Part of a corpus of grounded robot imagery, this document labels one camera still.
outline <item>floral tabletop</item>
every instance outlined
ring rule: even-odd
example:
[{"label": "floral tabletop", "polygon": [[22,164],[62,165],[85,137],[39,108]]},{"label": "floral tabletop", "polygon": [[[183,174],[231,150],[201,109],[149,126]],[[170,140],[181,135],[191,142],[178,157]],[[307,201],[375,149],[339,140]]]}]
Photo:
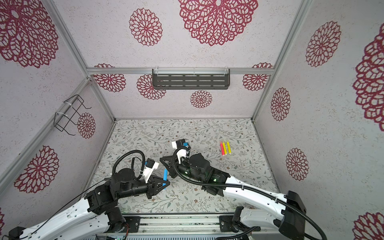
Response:
[{"label": "floral tabletop", "polygon": [[[190,143],[191,155],[202,153],[212,167],[246,183],[277,192],[249,119],[120,120],[116,123],[92,184],[108,177],[113,164],[124,153],[137,149],[146,158],[159,161],[162,156],[172,155],[174,150],[171,142],[182,138]],[[229,139],[231,155],[222,156],[219,146],[222,138]],[[132,154],[125,158],[116,172],[125,167],[130,168],[133,157],[140,155]],[[141,161],[136,158],[136,175],[140,166]],[[153,172],[159,177],[163,173],[162,164]],[[145,195],[119,199],[118,206],[123,213],[233,212],[237,206],[252,207],[241,200],[213,196],[179,177],[169,177],[168,180],[170,186],[152,199],[147,199]]]}]

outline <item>black cable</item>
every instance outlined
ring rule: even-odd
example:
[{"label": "black cable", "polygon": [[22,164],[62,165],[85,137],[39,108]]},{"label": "black cable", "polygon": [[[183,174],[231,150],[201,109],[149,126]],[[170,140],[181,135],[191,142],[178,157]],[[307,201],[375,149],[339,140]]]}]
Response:
[{"label": "black cable", "polygon": [[[36,229],[34,232],[32,232],[31,234],[34,234],[36,233],[40,228],[42,228],[49,220],[51,220],[51,218],[53,218],[53,216],[55,216],[56,214],[58,214],[65,206],[67,206],[68,204],[70,204],[73,200],[75,200],[76,198],[80,197],[81,194],[85,193],[86,191],[88,191],[89,189],[91,189],[92,187],[98,185],[99,183],[101,183],[102,181],[105,181],[105,179],[101,180],[100,182],[90,186],[87,190],[85,190],[84,192],[80,193],[79,195],[75,196],[72,200],[70,200],[68,203],[66,203],[64,206],[62,206],[59,210],[57,210],[57,212],[55,212],[50,218],[48,218],[47,221],[45,221],[38,229]],[[8,235],[4,235],[1,239],[3,240],[4,237],[7,237],[9,239],[9,236]],[[21,240],[21,239],[25,239],[26,237],[28,236],[25,236],[25,237],[22,237],[22,238],[16,238],[17,240]]]},{"label": "black cable", "polygon": [[131,155],[131,154],[134,154],[134,153],[139,153],[142,157],[141,159],[141,170],[140,170],[140,175],[135,178],[136,180],[139,180],[143,174],[143,171],[144,171],[144,166],[145,166],[145,156],[144,156],[144,153],[140,150],[132,150],[132,151],[129,151],[129,152],[126,152],[123,154],[123,156],[119,157],[119,159],[115,162],[115,164],[113,165],[112,167],[112,174],[115,174],[116,173],[116,167],[118,166],[118,164],[128,155]]},{"label": "black cable", "polygon": [[175,166],[175,162],[177,160],[177,152],[180,151],[181,149],[185,149],[185,150],[189,150],[188,148],[186,147],[179,147],[178,149],[175,150],[175,152],[173,153],[172,155],[172,167],[175,169],[176,173],[178,174],[178,176],[183,179],[184,181],[190,183],[190,184],[195,184],[195,185],[199,185],[199,186],[211,186],[211,187],[220,187],[220,188],[223,188],[223,187],[235,187],[235,188],[241,188],[241,189],[247,189],[247,190],[250,190],[252,192],[256,192],[258,194],[261,194],[267,198],[270,198],[271,200],[274,200],[276,201],[277,203],[280,203],[282,205],[284,205],[286,208],[289,208],[290,210],[296,212],[298,215],[302,216],[308,223],[310,223],[319,233],[320,233],[320,236],[321,236],[321,239],[317,239],[311,235],[308,235],[305,233],[305,237],[306,238],[309,238],[311,240],[327,240],[327,236],[325,235],[325,233],[323,232],[323,230],[312,220],[310,219],[307,215],[305,215],[304,213],[302,213],[302,211],[298,210],[297,208],[287,204],[286,202],[268,194],[268,193],[265,193],[263,191],[260,191],[256,188],[253,188],[253,187],[249,187],[249,186],[245,186],[245,185],[241,185],[241,184],[218,184],[218,183],[203,183],[203,182],[196,182],[196,181],[193,181],[191,179],[188,179],[186,178],[184,175],[182,175],[180,173],[180,171],[177,169],[177,167]]},{"label": "black cable", "polygon": [[257,227],[251,227],[250,229],[248,229],[247,231],[245,232],[242,232],[240,234],[237,234],[237,235],[233,235],[233,236],[228,236],[228,237],[217,237],[215,238],[215,240],[226,240],[226,239],[238,239],[250,232],[253,232]]},{"label": "black cable", "polygon": [[133,167],[134,167],[135,158],[138,158],[138,157],[133,157],[133,158],[132,158],[132,164],[131,164],[131,169],[132,169],[132,170],[133,170]]}]

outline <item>pink marker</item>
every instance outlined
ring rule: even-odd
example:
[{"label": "pink marker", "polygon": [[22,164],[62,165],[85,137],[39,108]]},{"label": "pink marker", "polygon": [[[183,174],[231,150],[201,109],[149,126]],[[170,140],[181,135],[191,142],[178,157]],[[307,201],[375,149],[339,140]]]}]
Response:
[{"label": "pink marker", "polygon": [[220,146],[221,146],[221,154],[222,154],[223,156],[225,156],[225,154],[224,154],[224,148],[223,148],[223,142],[220,142]]}]

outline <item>red flower pattern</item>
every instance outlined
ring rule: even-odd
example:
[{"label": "red flower pattern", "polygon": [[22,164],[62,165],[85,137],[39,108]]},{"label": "red flower pattern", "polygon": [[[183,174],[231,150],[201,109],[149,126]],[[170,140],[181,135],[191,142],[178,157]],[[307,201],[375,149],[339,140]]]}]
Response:
[{"label": "red flower pattern", "polygon": [[306,58],[309,65],[317,67],[326,63],[340,42],[340,25],[330,21],[319,27],[308,43]]},{"label": "red flower pattern", "polygon": [[152,85],[152,75],[146,74],[140,76],[137,80],[137,89],[140,94],[148,99],[160,99],[166,94],[166,90],[156,90]]},{"label": "red flower pattern", "polygon": [[305,154],[297,148],[291,149],[286,158],[286,166],[289,174],[296,180],[304,180],[308,174],[308,161]]},{"label": "red flower pattern", "polygon": [[184,28],[200,43],[233,41],[252,21],[257,0],[179,0]]},{"label": "red flower pattern", "polygon": [[365,213],[354,221],[354,240],[383,240],[384,239],[384,216],[377,212],[375,214]]},{"label": "red flower pattern", "polygon": [[23,67],[49,65],[56,56],[58,35],[39,0],[0,2],[0,52]]},{"label": "red flower pattern", "polygon": [[2,234],[1,231],[3,230],[3,226],[4,226],[4,214],[2,214],[1,208],[0,208],[0,235]]},{"label": "red flower pattern", "polygon": [[[109,64],[98,64],[96,68],[114,68]],[[125,88],[125,78],[123,74],[95,74],[93,75],[98,85],[110,92],[120,92]]]},{"label": "red flower pattern", "polygon": [[137,9],[129,20],[129,29],[133,37],[144,46],[157,44],[163,35],[158,17],[148,9]]},{"label": "red flower pattern", "polygon": [[212,102],[212,95],[203,90],[198,90],[191,95],[191,103],[197,108],[205,108]]},{"label": "red flower pattern", "polygon": [[[270,63],[259,63],[253,66],[253,68],[272,68]],[[243,85],[246,89],[251,91],[257,91],[263,89],[267,82],[269,75],[267,74],[246,74],[243,77]]]},{"label": "red flower pattern", "polygon": [[356,66],[356,104],[364,109],[364,117],[372,119],[384,131],[384,24],[379,34],[364,48],[362,61]]},{"label": "red flower pattern", "polygon": [[80,115],[77,124],[77,130],[83,138],[90,138],[95,133],[96,123],[91,114],[83,113]]},{"label": "red flower pattern", "polygon": [[21,192],[37,193],[55,179],[58,168],[59,159],[55,151],[49,146],[43,146],[13,185]]},{"label": "red flower pattern", "polygon": [[271,101],[271,113],[276,121],[281,121],[286,118],[291,107],[290,95],[285,88],[279,88],[273,94]]}]

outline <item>wall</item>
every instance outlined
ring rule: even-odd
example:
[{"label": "wall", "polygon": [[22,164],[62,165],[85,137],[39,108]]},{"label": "wall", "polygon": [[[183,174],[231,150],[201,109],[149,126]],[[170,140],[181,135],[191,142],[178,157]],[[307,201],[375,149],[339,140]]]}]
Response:
[{"label": "wall", "polygon": [[276,61],[300,0],[55,3],[88,66],[252,67]]},{"label": "wall", "polygon": [[[0,15],[3,174],[84,76],[39,1],[1,1]],[[89,115],[81,118],[80,131],[69,124],[66,129],[76,136],[55,129],[35,150],[36,156],[0,199],[0,235],[47,219],[83,190],[111,122],[89,86],[81,96],[92,108],[79,112],[90,113],[94,122]]]},{"label": "wall", "polygon": [[[2,234],[46,220],[84,190],[111,122],[90,86],[80,96],[91,109],[81,106],[78,112],[82,117],[75,113],[73,121],[82,125],[69,123],[65,128],[75,136],[54,129],[0,199]],[[69,116],[73,113],[72,109],[67,112]],[[64,126],[67,121],[62,118],[59,124]]]},{"label": "wall", "polygon": [[[40,2],[37,5],[27,2],[23,7],[14,1],[0,4],[4,14],[2,24],[5,24],[0,28],[0,174],[3,174],[84,77]],[[23,11],[33,11],[41,20],[30,28],[30,17]],[[30,40],[18,41],[20,36],[28,36]]]},{"label": "wall", "polygon": [[328,239],[384,237],[383,11],[315,1],[256,119],[281,191]]},{"label": "wall", "polygon": [[262,90],[242,85],[243,75],[231,75],[228,90],[155,90],[151,75],[125,74],[124,91],[101,89],[116,118],[249,118]]},{"label": "wall", "polygon": [[[263,68],[273,67],[300,2],[55,1],[89,67]],[[118,118],[248,118],[268,77],[231,75],[228,90],[194,97],[154,90],[149,75],[95,79]]]}]

